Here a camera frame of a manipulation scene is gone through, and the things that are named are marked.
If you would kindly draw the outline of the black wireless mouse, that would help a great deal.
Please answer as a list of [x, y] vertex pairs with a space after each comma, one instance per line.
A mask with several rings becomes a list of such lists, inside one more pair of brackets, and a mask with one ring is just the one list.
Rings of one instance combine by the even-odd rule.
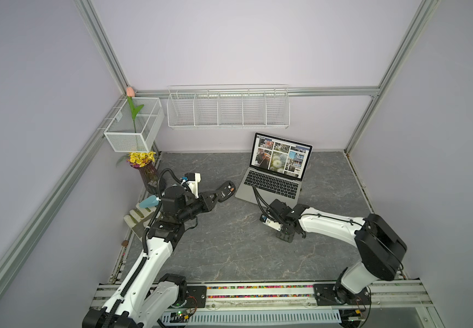
[[235, 184], [228, 180], [222, 184], [220, 188], [217, 189], [217, 202], [222, 203], [229, 200], [236, 193]]

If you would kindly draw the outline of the silver laptop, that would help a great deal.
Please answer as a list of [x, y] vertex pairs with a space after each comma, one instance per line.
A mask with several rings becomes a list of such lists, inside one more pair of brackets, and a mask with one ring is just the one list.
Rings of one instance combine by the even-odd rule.
[[306, 143], [256, 133], [249, 167], [236, 198], [256, 204], [257, 190], [267, 204], [279, 200], [294, 207], [312, 151], [313, 146]]

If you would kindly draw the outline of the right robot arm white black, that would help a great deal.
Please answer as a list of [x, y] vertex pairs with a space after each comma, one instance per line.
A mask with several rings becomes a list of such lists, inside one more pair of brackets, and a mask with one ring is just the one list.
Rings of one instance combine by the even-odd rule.
[[345, 268], [332, 283], [314, 285], [319, 306], [371, 304], [369, 285], [395, 280], [403, 269], [407, 245], [379, 215], [345, 217], [307, 205], [291, 208], [278, 200], [262, 209], [260, 221], [277, 231], [276, 237], [291, 243], [296, 234], [319, 234], [356, 247], [360, 261]]

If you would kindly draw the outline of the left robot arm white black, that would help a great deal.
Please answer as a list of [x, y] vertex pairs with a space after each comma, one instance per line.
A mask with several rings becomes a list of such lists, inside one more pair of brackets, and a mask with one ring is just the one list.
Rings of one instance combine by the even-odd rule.
[[158, 197], [161, 215], [146, 228], [143, 251], [135, 266], [101, 309], [87, 312], [82, 326], [152, 327], [170, 306], [183, 304], [187, 298], [187, 281], [183, 276], [166, 274], [154, 291], [150, 289], [186, 232], [184, 223], [212, 211], [233, 191], [230, 187], [228, 191], [220, 188], [194, 194], [181, 184], [167, 188]]

